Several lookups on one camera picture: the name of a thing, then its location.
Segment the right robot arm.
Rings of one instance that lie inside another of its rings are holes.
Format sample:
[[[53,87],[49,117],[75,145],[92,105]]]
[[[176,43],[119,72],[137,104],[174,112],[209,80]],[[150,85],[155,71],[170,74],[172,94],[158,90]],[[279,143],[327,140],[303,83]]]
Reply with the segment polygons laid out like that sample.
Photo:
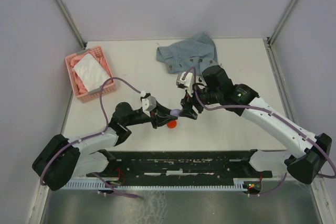
[[[279,114],[251,87],[233,84],[218,65],[203,71],[204,83],[196,81],[195,73],[195,68],[191,68],[179,74],[176,81],[185,90],[181,117],[196,119],[203,110],[225,109],[255,123],[285,147],[284,151],[251,150],[241,160],[243,175],[254,177],[259,172],[278,171],[308,185],[323,176],[320,170],[325,163],[335,169],[329,157],[330,136],[315,135]]]

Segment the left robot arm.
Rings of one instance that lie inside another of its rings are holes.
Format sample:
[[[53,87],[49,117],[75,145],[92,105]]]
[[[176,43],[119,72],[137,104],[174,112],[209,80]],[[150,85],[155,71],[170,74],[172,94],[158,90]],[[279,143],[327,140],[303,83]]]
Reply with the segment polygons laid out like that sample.
[[[119,103],[109,124],[97,133],[73,138],[55,135],[32,164],[40,184],[56,191],[73,177],[90,173],[112,176],[116,164],[107,149],[126,141],[131,135],[128,126],[151,123],[157,128],[176,120],[180,113],[179,109],[170,110],[159,103],[150,104],[148,99],[143,105],[134,110],[126,102]]]

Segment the purple earbud case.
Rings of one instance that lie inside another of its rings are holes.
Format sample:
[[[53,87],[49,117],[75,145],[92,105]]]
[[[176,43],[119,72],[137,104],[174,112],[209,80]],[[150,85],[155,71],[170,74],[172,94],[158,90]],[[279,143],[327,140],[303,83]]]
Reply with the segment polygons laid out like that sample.
[[[178,118],[180,116],[180,112],[181,112],[180,109],[172,109],[170,111],[170,115]]]

